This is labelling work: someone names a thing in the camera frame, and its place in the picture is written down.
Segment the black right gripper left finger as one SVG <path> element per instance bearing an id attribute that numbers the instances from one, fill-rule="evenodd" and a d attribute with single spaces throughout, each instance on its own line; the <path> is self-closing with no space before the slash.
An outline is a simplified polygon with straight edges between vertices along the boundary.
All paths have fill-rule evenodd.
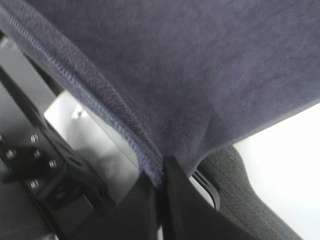
<path id="1" fill-rule="evenodd" d="M 145 172 L 104 215 L 90 216 L 76 231 L 76 240 L 157 240 L 158 190 Z"/>

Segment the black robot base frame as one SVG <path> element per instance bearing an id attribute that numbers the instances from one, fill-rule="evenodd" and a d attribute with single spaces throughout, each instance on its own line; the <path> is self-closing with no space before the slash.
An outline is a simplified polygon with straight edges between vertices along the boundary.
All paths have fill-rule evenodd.
<path id="1" fill-rule="evenodd" d="M 0 237 L 105 240 L 108 188 L 44 118 L 62 87 L 0 37 Z"/>

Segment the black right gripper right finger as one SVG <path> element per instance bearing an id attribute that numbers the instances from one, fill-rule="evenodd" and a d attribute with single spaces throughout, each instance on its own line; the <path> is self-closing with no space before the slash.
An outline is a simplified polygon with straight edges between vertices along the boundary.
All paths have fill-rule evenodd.
<path id="1" fill-rule="evenodd" d="M 165 240 L 253 240 L 201 196 L 188 180 L 177 159 L 163 159 L 166 215 L 162 222 Z"/>

